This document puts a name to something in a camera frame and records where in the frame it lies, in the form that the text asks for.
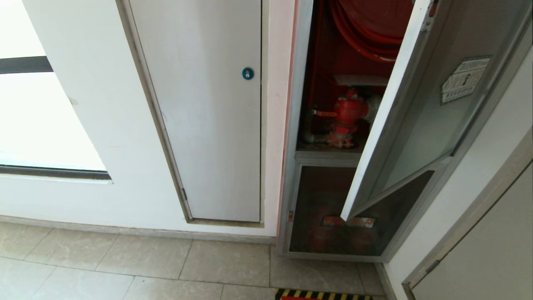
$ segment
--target tiled floor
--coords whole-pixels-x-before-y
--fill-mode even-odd
[[[263,244],[0,223],[1,300],[273,300],[274,288],[385,300],[372,264],[280,258]]]

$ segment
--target white door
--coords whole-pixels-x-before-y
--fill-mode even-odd
[[[409,25],[341,217],[360,214],[450,161],[530,11],[529,0],[439,2],[431,29],[419,33]],[[404,48],[413,36],[418,42],[410,57]],[[401,61],[409,59],[408,72],[403,73]],[[460,81],[452,77],[464,75],[472,62],[479,69],[468,69]],[[458,82],[453,93],[443,92],[449,78]],[[399,89],[394,86],[398,81]]]
[[[437,267],[416,300],[533,299],[531,164]]]
[[[258,222],[261,0],[130,3],[192,217]]]

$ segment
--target door frame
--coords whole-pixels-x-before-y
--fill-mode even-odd
[[[533,161],[533,128],[530,128],[520,143],[489,181],[477,198],[403,281],[402,286],[409,299],[415,300],[412,289],[429,274],[461,239],[485,216],[496,202]]]
[[[428,1],[427,9],[432,6],[433,1]],[[303,83],[305,78],[306,58],[308,52],[308,43],[311,29],[311,17],[312,17],[313,1],[299,1],[295,11],[295,27],[293,32],[293,53],[292,53],[292,65],[291,65],[291,78],[292,84],[289,87],[290,99],[288,104],[288,130],[286,133],[286,145],[284,156],[284,174],[282,177],[283,185],[281,191],[281,204],[279,212],[279,225],[278,225],[278,246],[277,254],[285,257],[294,258],[310,258],[310,259],[330,259],[330,260],[346,260],[346,261],[358,261],[358,262],[389,262],[396,254],[400,246],[405,242],[408,235],[411,233],[415,225],[422,218],[427,211],[430,204],[437,197],[437,194],[444,187],[444,184],[448,181],[449,177],[459,165],[461,159],[465,156],[467,150],[473,144],[475,138],[483,128],[487,119],[493,112],[494,108],[498,104],[503,93],[507,89],[514,74],[521,65],[524,57],[526,56],[529,48],[531,47],[531,35],[533,33],[531,23],[531,6],[529,8],[528,17],[524,18],[520,28],[516,34],[512,37],[511,47],[509,47],[503,54],[498,71],[490,79],[492,82],[492,88],[487,94],[486,99],[481,104],[475,116],[473,116],[472,122],[468,125],[465,133],[459,141],[456,149],[450,153],[450,156],[441,157],[429,166],[424,167],[422,170],[427,171],[432,166],[435,167],[435,163],[440,166],[435,169],[430,182],[424,188],[424,191],[419,196],[418,200],[414,204],[413,208],[407,215],[406,219],[402,222],[398,228],[396,234],[390,241],[389,245],[385,248],[381,256],[353,256],[353,255],[331,255],[331,254],[311,254],[311,253],[294,253],[289,252],[290,236],[292,234],[292,224],[289,221],[289,212],[296,207],[296,199],[293,198],[297,195],[297,189],[299,186],[299,174],[301,170],[301,164],[297,162],[296,143],[298,139],[298,126],[300,124],[300,111],[303,94]],[[430,59],[429,55],[422,56],[421,46],[427,42],[429,34],[425,28],[422,28],[419,33],[414,51],[409,59],[410,64],[405,69],[403,74],[403,80],[401,82],[402,89],[398,91],[397,96],[406,93],[405,84],[409,84],[414,77],[414,72],[418,65],[425,65],[425,62]],[[386,192],[390,194],[395,190],[401,188],[405,183],[400,182]]]
[[[170,144],[168,133],[166,130],[166,125],[163,120],[163,114],[161,112],[157,95],[155,92],[154,84],[151,79],[150,71],[148,68],[148,63],[144,56],[142,50],[142,44],[140,41],[139,34],[135,26],[135,19],[133,16],[133,11],[130,5],[130,0],[115,0],[118,7],[118,12],[124,26],[124,32],[126,38],[130,45],[132,56],[137,67],[139,78],[141,84],[144,88],[144,93],[146,95],[150,112],[154,118],[154,124],[159,135],[159,140],[163,147],[163,152],[165,153],[165,159],[167,160],[168,168],[172,175],[172,180],[180,200],[180,205],[185,216],[185,221],[191,224],[205,224],[205,225],[217,225],[217,226],[245,226],[245,227],[264,227],[264,211],[265,211],[265,190],[264,190],[264,180],[265,180],[265,165],[266,165],[266,140],[267,140],[267,89],[265,88],[268,84],[268,64],[267,64],[267,55],[268,53],[268,35],[269,35],[269,7],[270,0],[259,0],[261,2],[261,84],[260,84],[260,192],[259,192],[259,222],[243,222],[243,221],[231,221],[231,220],[211,220],[211,219],[197,219],[193,218],[191,210],[189,208],[189,203],[187,200],[187,195],[183,187],[183,183],[180,177],[180,172],[177,167],[176,159],[174,158],[174,152]]]

